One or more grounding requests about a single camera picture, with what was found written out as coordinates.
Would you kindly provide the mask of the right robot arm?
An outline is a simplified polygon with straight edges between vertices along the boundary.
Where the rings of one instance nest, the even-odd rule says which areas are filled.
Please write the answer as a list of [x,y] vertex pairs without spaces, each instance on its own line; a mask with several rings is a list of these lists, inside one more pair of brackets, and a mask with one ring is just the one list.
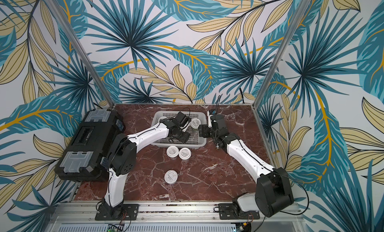
[[234,158],[251,175],[256,191],[238,196],[233,205],[240,213],[259,211],[270,218],[294,202],[288,173],[275,168],[251,151],[235,133],[230,133],[225,117],[214,110],[207,112],[208,123],[199,126],[199,136],[211,138],[217,149]]

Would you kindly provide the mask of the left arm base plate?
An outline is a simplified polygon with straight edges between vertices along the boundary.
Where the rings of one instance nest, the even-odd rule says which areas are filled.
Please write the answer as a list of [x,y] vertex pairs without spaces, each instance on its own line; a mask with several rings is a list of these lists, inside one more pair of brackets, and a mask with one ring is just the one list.
[[139,204],[120,204],[111,207],[107,203],[99,205],[96,221],[122,221],[124,219],[135,221],[138,216]]

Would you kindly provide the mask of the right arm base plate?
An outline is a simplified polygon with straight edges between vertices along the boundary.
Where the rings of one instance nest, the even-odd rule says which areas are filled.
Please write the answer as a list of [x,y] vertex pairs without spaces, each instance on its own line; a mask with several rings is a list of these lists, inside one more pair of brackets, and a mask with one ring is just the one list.
[[258,211],[244,212],[239,206],[233,203],[221,203],[214,208],[214,212],[219,213],[221,220],[247,220],[253,221],[260,219]]

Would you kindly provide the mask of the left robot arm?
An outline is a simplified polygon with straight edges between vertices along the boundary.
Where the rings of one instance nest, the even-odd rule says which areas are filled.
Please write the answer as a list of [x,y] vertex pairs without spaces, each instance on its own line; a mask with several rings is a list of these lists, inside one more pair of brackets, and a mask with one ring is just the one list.
[[153,142],[169,138],[181,143],[188,141],[190,134],[186,129],[192,119],[182,112],[170,119],[161,119],[154,126],[141,132],[118,134],[108,154],[108,187],[100,208],[116,218],[124,212],[124,188],[129,172],[136,164],[137,153]]

